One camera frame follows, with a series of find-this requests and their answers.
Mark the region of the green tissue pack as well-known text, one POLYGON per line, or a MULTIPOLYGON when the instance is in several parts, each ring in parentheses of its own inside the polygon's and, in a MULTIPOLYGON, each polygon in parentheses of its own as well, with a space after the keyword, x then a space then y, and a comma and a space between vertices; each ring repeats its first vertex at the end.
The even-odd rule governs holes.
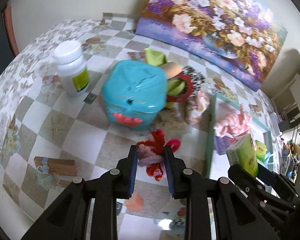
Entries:
POLYGON ((239 165, 254 178, 258 174, 258 163, 251 134, 240 136, 227 149, 226 155, 231 166, 239 165))
POLYGON ((255 140, 255 153, 258 160, 260 161, 265 160, 267 150, 268 150, 267 146, 264 143, 255 140))

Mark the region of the purple cartoon tissue pack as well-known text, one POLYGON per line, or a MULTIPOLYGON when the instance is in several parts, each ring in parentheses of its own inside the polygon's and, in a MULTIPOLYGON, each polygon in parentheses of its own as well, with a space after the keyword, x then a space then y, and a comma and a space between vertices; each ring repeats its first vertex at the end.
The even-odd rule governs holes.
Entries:
POLYGON ((215 137, 214 138, 214 145, 215 145, 215 151, 218 155, 224 155, 226 154, 226 150, 228 147, 235 142, 236 139, 224 136, 224 137, 215 137))

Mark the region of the red pink pipe cleaner toy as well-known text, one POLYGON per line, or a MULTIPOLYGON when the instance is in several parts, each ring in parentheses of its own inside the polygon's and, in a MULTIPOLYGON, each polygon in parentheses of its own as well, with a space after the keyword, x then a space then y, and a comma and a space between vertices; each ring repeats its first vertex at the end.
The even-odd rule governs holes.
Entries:
POLYGON ((160 181, 164 175, 164 148, 170 146, 172 152, 179 150, 181 141, 177 138, 165 140, 165 133, 162 129, 156 129, 149 133, 145 141, 136 144, 138 166, 146 169, 146 174, 160 181))

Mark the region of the pink white fluffy towel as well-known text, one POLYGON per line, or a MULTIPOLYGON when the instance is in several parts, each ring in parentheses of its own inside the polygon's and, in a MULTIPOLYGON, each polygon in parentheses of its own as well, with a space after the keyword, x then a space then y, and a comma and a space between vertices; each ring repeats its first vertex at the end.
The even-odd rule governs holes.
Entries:
POLYGON ((243 109, 243 105, 239 106, 239 113, 228 113, 224 119, 214 125, 217 137, 230 136, 234 139, 251 133, 250 122, 253 117, 243 109))

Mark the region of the pink white baby cloth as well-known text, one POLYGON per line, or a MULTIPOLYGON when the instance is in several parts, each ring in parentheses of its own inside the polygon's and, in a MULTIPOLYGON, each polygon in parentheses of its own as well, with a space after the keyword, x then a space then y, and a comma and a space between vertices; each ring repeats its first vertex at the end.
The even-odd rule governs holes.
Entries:
POLYGON ((198 91, 195 96, 189 98, 185 109, 186 123, 189 125, 199 123, 209 105, 210 99, 204 90, 198 91))

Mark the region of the red tape roll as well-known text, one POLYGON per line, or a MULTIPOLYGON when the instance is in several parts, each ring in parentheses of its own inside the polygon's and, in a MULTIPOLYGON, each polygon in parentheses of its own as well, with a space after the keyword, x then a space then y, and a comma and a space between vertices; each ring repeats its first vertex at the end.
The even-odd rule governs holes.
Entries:
POLYGON ((182 103, 192 94, 193 85, 188 75, 178 74, 168 80, 167 83, 167 102, 182 103))

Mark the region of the black white leopard scrunchie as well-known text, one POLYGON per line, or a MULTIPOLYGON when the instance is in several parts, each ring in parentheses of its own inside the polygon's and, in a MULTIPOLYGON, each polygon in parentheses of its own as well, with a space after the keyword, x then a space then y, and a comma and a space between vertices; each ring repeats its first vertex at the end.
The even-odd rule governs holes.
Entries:
POLYGON ((192 93, 190 97, 195 96, 201 90, 202 85, 205 82, 205 76, 191 66, 184 67, 182 73, 187 75, 191 80, 192 93))

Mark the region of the round beige sponge puff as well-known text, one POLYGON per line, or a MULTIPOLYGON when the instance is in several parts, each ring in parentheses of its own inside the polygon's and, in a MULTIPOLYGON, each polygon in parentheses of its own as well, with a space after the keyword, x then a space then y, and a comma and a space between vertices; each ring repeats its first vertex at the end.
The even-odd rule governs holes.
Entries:
POLYGON ((168 62, 160 66, 165 72, 167 79, 171 79, 183 71, 183 67, 176 62, 168 62))

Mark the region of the lime green cloth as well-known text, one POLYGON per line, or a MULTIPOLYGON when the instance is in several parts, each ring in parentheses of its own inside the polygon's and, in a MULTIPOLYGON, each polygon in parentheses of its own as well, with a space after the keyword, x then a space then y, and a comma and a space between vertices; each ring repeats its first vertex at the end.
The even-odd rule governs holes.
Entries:
MULTIPOLYGON (((156 51, 151 48, 146 48, 145 59, 147 64, 158 67, 161 71, 162 77, 160 79, 163 81, 163 88, 167 97, 167 83, 169 79, 167 79, 165 72, 160 68, 161 65, 168 63, 166 55, 160 51, 156 51)), ((173 102, 166 101, 165 108, 171 109, 174 106, 174 104, 175 103, 173 102)))

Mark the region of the clutter pile on table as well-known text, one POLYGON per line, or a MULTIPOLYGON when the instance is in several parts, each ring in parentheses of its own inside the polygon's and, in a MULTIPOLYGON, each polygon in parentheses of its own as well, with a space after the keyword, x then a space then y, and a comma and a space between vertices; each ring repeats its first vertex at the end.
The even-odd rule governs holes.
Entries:
POLYGON ((295 183, 300 168, 300 134, 297 131, 283 134, 281 139, 280 173, 295 183))

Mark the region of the white tray with green rim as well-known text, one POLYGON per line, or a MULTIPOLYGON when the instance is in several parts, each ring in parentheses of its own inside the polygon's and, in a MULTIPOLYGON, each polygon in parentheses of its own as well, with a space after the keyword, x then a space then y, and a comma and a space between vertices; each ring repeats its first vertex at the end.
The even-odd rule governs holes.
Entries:
POLYGON ((228 169, 237 158, 226 155, 226 150, 239 137, 250 135, 251 148, 260 150, 265 147, 263 157, 255 157, 270 171, 273 171, 274 146, 270 129, 258 119, 247 113, 243 105, 235 104, 221 94, 215 94, 210 100, 211 121, 206 142, 205 177, 218 179, 228 175, 228 169))

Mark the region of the small dark sticker square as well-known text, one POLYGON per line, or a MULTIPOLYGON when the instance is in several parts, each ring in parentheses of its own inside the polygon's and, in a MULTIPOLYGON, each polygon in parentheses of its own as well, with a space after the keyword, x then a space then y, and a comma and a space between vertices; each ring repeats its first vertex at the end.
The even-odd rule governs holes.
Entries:
POLYGON ((88 104, 92 104, 92 103, 95 101, 96 98, 97 98, 97 95, 96 95, 96 94, 94 94, 94 93, 89 93, 89 94, 87 95, 87 97, 84 99, 84 102, 85 102, 85 103, 88 103, 88 104))

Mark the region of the teal plastic container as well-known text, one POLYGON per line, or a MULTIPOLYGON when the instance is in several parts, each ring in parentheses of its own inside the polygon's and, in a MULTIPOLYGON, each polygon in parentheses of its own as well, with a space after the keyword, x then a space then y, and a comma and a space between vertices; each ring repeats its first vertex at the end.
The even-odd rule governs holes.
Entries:
POLYGON ((110 122, 146 130, 166 105, 161 71, 144 62, 122 60, 111 69, 101 88, 110 122))

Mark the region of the white plastic bottle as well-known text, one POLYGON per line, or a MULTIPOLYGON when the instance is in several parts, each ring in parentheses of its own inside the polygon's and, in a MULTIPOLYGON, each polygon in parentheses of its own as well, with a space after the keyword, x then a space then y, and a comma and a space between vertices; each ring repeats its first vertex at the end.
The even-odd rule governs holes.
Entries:
POLYGON ((70 96, 83 94, 90 82, 82 45, 77 40, 60 43, 54 50, 53 57, 57 63, 58 78, 70 96))

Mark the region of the floral painting canvas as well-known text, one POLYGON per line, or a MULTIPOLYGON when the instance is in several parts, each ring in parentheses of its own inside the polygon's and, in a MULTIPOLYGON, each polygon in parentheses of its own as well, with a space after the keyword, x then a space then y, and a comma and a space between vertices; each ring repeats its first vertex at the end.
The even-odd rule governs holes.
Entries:
POLYGON ((287 36, 262 0, 147 0, 136 33, 197 55, 255 91, 287 36))

